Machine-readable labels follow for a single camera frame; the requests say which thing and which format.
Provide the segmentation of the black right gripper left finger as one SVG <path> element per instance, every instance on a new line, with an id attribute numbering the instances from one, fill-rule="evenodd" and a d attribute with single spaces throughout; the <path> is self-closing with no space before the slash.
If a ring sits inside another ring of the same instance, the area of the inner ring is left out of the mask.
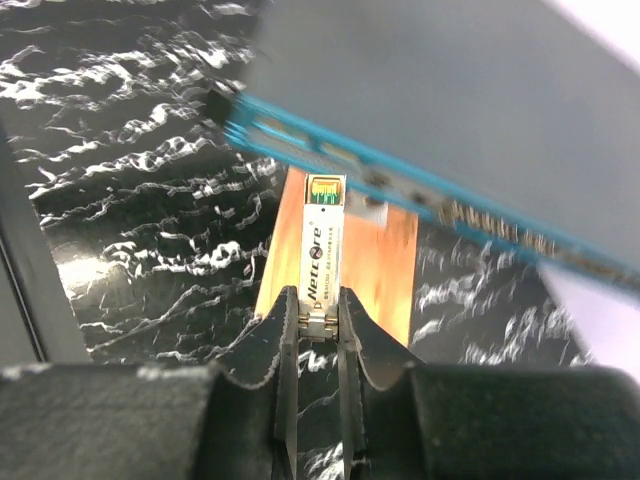
<path id="1" fill-rule="evenodd" d="M 215 365 L 209 397 L 211 479 L 294 479 L 298 299 L 287 286 L 266 318 Z"/>

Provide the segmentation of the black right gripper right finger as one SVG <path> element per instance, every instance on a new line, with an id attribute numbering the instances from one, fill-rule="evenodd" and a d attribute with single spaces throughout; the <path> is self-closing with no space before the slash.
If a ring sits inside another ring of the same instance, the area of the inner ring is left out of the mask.
<path id="1" fill-rule="evenodd" d="M 423 479 L 412 369 L 417 358 L 367 313 L 354 291 L 338 302 L 340 421 L 346 479 Z"/>

